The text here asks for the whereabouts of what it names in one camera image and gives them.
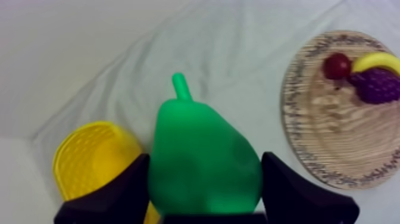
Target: red apple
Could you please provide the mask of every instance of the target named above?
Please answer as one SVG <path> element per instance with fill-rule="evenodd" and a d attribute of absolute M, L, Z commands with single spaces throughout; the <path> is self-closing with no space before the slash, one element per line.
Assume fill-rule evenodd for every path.
<path fill-rule="evenodd" d="M 342 53 L 334 53 L 325 59 L 323 71 L 327 79 L 343 79 L 350 75 L 351 61 Z"/>

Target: pear stem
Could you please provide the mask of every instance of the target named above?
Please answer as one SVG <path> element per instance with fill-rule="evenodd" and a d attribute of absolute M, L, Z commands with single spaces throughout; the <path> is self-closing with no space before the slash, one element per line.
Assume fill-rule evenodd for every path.
<path fill-rule="evenodd" d="M 172 83 L 174 84 L 176 97 L 181 100 L 192 101 L 192 96 L 189 92 L 188 84 L 186 83 L 185 76 L 182 73 L 175 73 L 172 76 Z"/>

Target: purple grapes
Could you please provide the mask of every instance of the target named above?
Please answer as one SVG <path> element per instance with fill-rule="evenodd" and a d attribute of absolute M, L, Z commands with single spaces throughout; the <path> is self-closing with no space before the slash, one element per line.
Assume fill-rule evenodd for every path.
<path fill-rule="evenodd" d="M 348 76 L 360 100 L 367 104 L 383 104 L 400 99 L 400 77 L 389 70 L 373 68 Z"/>

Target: toy banana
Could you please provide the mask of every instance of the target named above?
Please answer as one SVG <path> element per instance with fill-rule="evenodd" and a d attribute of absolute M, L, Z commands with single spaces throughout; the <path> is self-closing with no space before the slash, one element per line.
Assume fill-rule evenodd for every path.
<path fill-rule="evenodd" d="M 359 73 L 373 67 L 381 67 L 400 76 L 400 59 L 385 52 L 369 53 L 357 58 L 353 62 L 351 73 Z"/>

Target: white wall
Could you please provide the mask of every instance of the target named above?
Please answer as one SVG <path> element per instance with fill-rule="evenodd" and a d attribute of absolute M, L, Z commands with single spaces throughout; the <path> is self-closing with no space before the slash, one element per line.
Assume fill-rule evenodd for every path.
<path fill-rule="evenodd" d="M 28 136 L 187 0 L 0 0 L 0 136 Z"/>

